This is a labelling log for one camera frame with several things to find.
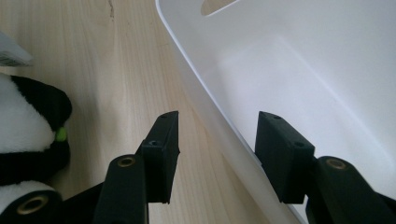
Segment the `black and white plush toy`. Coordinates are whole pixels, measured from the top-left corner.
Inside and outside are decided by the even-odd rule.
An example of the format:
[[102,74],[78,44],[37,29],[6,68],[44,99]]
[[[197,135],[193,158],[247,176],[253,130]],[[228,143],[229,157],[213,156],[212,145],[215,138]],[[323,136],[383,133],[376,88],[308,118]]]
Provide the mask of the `black and white plush toy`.
[[44,182],[69,162],[71,112],[63,91],[0,73],[0,223],[15,216],[29,223],[37,208],[53,209],[60,196]]

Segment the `wood grain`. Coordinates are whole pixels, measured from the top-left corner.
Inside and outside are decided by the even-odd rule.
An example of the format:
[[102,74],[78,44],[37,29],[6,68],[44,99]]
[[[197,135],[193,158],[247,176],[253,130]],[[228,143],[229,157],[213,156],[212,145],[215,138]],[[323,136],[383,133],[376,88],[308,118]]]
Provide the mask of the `wood grain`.
[[150,205],[150,223],[267,222],[189,106],[154,1],[0,6],[0,30],[35,57],[32,67],[0,72],[53,85],[72,101],[71,162],[51,181],[65,199],[102,182],[112,159],[134,153],[159,115],[178,110],[173,195]]

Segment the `white plastic container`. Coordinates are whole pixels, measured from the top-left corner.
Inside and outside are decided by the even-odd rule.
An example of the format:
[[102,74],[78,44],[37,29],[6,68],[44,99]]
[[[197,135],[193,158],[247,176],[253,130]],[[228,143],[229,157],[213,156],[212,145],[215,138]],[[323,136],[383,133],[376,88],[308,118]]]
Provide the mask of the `white plastic container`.
[[396,2],[239,0],[208,16],[202,3],[157,7],[194,109],[268,219],[306,217],[253,154],[259,111],[396,199]]

